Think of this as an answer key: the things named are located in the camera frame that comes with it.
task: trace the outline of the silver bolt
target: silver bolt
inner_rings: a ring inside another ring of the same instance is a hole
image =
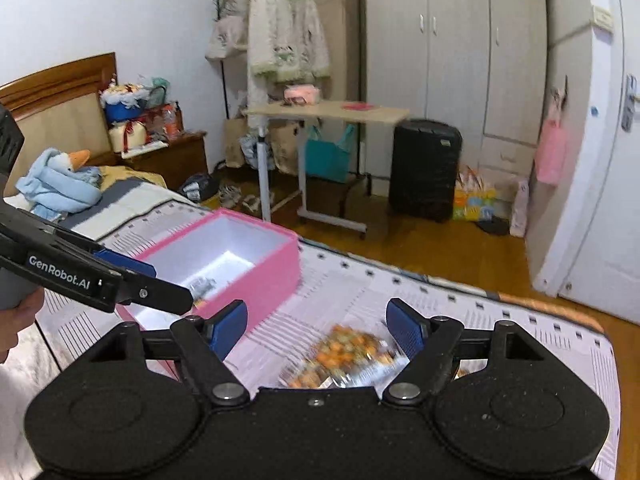
[[[238,383],[222,383],[213,387],[213,394],[221,400],[237,399],[244,393],[244,386]]]
[[[411,400],[420,395],[420,388],[412,383],[392,384],[389,387],[389,394],[396,399]]]

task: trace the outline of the wooden headboard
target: wooden headboard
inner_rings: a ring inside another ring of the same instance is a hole
[[[98,92],[115,74],[116,56],[111,52],[47,68],[0,87],[0,102],[24,135],[5,196],[16,193],[15,181],[46,148],[91,150],[89,165],[116,164],[98,100]]]

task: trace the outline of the nightstand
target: nightstand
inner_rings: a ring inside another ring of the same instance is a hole
[[[162,175],[166,186],[176,191],[196,173],[209,173],[204,152],[206,132],[185,134],[170,140],[169,147],[127,158],[125,166],[136,171],[148,171]]]

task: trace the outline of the blue blanket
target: blue blanket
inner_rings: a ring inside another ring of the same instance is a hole
[[[49,221],[87,209],[102,195],[97,188],[102,177],[98,168],[81,168],[73,172],[47,166],[49,159],[60,153],[53,148],[44,150],[27,175],[15,184],[27,200],[35,203],[31,212]]]

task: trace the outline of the door lock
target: door lock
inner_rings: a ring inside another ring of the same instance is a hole
[[[622,110],[621,124],[622,129],[627,133],[631,131],[634,124],[636,103],[640,103],[640,96],[638,95],[638,81],[635,76],[629,74],[626,76],[625,107]]]

